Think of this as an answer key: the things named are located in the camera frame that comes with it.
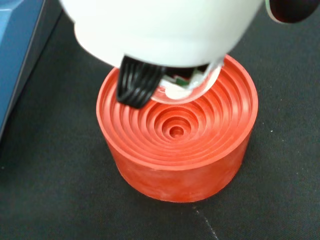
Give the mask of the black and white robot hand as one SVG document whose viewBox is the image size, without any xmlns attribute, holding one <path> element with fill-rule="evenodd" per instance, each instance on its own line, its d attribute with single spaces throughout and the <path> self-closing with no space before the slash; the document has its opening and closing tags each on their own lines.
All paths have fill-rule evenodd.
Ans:
<svg viewBox="0 0 320 240">
<path fill-rule="evenodd" d="M 140 109 L 150 100 L 191 102 L 216 82 L 226 55 L 261 6 L 295 24 L 317 0 L 62 0 L 76 40 L 119 69 L 116 100 Z"/>
</svg>

